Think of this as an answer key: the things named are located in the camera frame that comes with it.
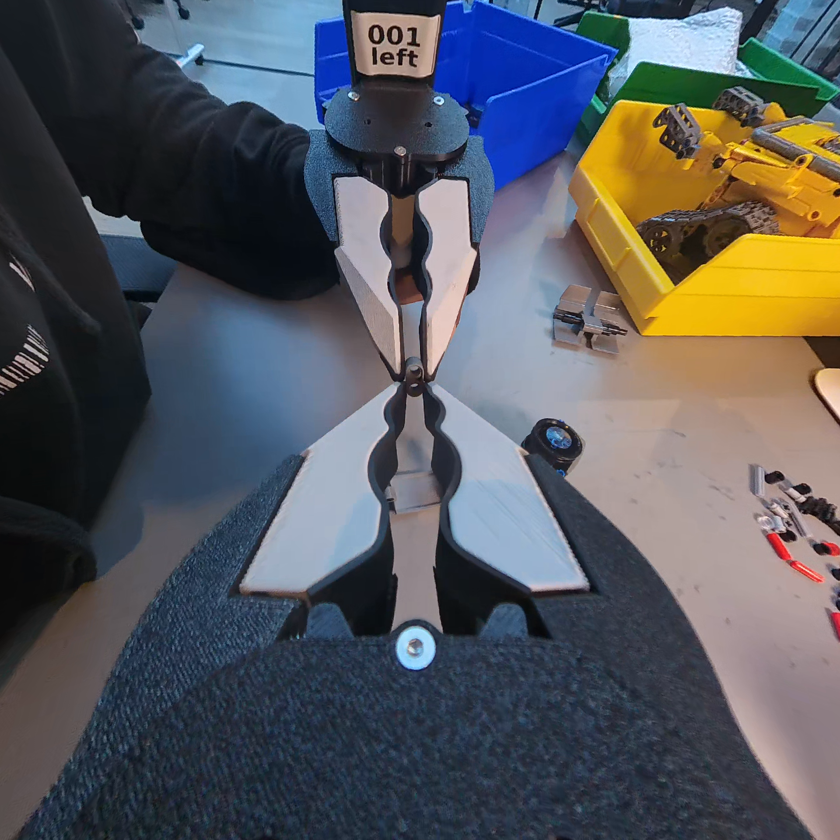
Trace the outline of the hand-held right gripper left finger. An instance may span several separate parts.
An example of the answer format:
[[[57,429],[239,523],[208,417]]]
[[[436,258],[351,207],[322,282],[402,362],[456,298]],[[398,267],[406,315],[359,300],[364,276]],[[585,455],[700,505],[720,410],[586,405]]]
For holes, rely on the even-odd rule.
[[[396,605],[385,497],[397,468],[406,388],[393,383],[303,454],[238,583],[238,593],[328,603],[354,634],[387,634]]]

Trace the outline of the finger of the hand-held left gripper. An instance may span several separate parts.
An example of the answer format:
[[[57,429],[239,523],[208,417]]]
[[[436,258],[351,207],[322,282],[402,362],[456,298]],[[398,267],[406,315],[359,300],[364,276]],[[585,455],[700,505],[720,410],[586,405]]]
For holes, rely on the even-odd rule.
[[[415,196],[415,284],[423,297],[419,339],[428,382],[458,325],[477,257],[467,181],[440,178],[426,184]]]
[[[360,175],[333,180],[339,244],[335,258],[371,339],[393,380],[404,377],[402,310],[393,293],[387,246],[388,192]]]

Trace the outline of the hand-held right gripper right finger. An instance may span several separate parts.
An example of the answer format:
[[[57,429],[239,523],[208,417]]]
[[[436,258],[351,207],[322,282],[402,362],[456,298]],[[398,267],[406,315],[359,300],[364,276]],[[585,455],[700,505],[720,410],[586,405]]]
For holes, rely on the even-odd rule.
[[[549,491],[562,484],[509,437],[443,387],[423,394],[439,490],[434,581],[442,629],[477,635],[500,605],[524,612],[526,630],[545,636],[537,601],[591,592]]]

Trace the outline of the grey curved toy panel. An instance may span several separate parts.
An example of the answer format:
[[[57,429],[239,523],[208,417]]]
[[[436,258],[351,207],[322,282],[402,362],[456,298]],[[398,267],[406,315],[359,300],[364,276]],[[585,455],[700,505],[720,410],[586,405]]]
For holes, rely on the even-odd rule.
[[[391,512],[397,515],[434,508],[440,503],[440,487],[431,470],[398,471],[385,489]]]

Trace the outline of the person's left forearm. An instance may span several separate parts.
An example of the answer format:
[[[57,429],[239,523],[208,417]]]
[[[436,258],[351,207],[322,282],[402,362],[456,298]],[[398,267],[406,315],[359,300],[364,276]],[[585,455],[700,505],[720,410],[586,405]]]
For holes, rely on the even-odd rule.
[[[2,51],[77,192],[163,256],[260,297],[338,284],[304,183],[309,135],[226,104],[115,2],[2,2]]]

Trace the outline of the black toy lens assembly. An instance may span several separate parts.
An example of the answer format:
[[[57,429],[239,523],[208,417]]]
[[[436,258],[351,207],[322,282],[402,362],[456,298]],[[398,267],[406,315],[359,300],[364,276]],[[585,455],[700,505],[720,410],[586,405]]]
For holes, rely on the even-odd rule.
[[[583,438],[566,422],[543,418],[521,442],[529,455],[540,457],[562,477],[567,477],[585,450]]]

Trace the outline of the grey toy brick assembly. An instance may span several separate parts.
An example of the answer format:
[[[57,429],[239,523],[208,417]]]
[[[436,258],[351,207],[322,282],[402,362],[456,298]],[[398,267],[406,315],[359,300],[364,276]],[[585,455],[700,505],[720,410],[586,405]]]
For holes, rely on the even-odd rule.
[[[553,310],[552,340],[617,355],[620,339],[628,334],[622,300],[601,290],[591,301],[592,294],[589,287],[567,286]]]

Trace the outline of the blue storage bin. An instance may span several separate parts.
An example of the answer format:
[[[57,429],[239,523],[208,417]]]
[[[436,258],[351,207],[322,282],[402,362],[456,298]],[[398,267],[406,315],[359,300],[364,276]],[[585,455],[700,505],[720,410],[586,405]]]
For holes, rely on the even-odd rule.
[[[499,191],[566,149],[615,56],[498,5],[450,2],[434,88],[467,111]]]

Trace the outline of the green storage bin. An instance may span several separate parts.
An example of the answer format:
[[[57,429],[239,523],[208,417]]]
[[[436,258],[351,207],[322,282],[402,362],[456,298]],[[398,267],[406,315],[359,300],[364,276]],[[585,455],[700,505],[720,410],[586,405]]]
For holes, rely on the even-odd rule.
[[[738,59],[754,76],[764,80],[816,88],[815,99],[821,103],[820,107],[839,96],[839,88],[835,83],[783,56],[756,38],[749,38],[740,46]]]
[[[737,86],[751,90],[764,100],[779,103],[786,112],[794,115],[813,117],[827,105],[826,103],[820,107],[821,103],[816,101],[815,87],[764,80],[754,76],[748,67],[743,66],[747,72],[746,76],[719,75],[644,62],[635,69],[613,98],[610,98],[607,92],[608,79],[601,82],[591,102],[583,111],[574,135],[583,145],[588,145],[613,105],[622,100],[664,105],[684,102],[691,107],[708,109],[723,90]]]

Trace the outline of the person's black hoodie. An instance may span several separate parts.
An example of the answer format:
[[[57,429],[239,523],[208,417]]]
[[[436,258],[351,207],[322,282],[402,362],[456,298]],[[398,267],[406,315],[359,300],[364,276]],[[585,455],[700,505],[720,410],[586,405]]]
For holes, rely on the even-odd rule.
[[[2,24],[2,637],[97,575],[89,528],[151,389],[140,326],[69,165],[67,54]]]

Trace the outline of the pile of small toy parts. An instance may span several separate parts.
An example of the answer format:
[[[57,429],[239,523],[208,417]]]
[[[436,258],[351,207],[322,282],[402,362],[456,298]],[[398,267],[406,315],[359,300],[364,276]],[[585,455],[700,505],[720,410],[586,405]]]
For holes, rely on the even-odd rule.
[[[779,470],[750,464],[749,491],[761,510],[753,516],[765,541],[789,568],[809,581],[832,586],[827,609],[833,635],[839,637],[839,514],[838,505],[816,496],[810,485],[792,483]],[[802,542],[817,559],[826,562],[819,572],[798,560],[791,546]]]

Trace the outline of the white bubble wrap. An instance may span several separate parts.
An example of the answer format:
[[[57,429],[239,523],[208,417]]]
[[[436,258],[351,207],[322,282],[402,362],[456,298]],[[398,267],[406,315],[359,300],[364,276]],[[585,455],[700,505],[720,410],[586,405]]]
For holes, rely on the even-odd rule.
[[[732,7],[683,19],[628,19],[629,42],[623,57],[609,71],[607,92],[613,98],[640,64],[736,75],[742,13]]]

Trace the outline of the yellow storage bin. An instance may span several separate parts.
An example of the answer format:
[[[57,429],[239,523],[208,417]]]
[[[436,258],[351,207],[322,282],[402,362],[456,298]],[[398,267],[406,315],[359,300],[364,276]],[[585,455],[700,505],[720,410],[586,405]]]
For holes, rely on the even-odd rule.
[[[748,234],[672,281],[636,231],[649,217],[696,209],[713,181],[683,168],[660,142],[659,103],[620,101],[572,175],[576,220],[647,336],[837,336],[838,239]],[[714,109],[689,108],[703,130],[738,142]]]

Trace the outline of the yellow toy excavator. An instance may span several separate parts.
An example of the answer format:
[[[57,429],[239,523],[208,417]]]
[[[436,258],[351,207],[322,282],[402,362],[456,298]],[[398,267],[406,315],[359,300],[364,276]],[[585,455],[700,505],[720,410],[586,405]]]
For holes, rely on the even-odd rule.
[[[838,131],[826,122],[787,118],[780,105],[745,87],[724,90],[713,109],[750,129],[738,142],[703,130],[685,103],[652,123],[684,170],[713,186],[696,209],[674,209],[636,226],[675,284],[745,235],[838,239]]]

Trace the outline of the white rounded board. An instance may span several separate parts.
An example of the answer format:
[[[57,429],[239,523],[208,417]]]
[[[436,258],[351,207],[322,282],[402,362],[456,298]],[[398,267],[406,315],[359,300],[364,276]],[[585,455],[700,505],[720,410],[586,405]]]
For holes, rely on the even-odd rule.
[[[840,420],[839,382],[838,367],[823,368],[812,376],[812,388],[816,396],[838,424]]]

